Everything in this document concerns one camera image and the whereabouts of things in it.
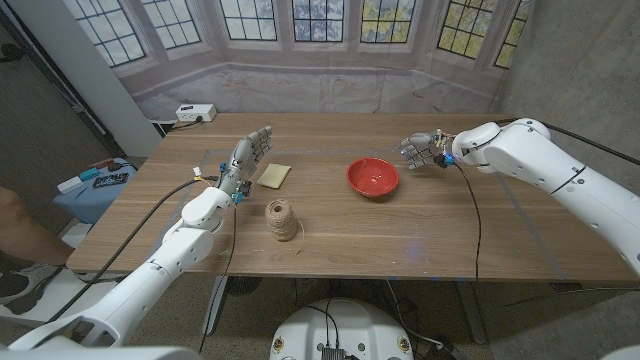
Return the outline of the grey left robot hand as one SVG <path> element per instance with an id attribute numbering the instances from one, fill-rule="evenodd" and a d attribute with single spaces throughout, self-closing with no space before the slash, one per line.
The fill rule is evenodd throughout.
<path id="1" fill-rule="evenodd" d="M 217 187 L 229 196 L 236 194 L 255 173 L 257 165 L 271 149 L 272 127 L 265 126 L 241 139 L 221 172 Z"/>

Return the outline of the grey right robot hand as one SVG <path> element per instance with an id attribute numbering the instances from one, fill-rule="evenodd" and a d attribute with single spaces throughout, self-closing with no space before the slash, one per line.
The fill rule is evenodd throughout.
<path id="1" fill-rule="evenodd" d="M 453 135 L 437 129 L 426 133 L 414 133 L 402 139 L 399 149 L 411 170 L 430 164 L 447 168 L 455 163 L 453 140 Z"/>

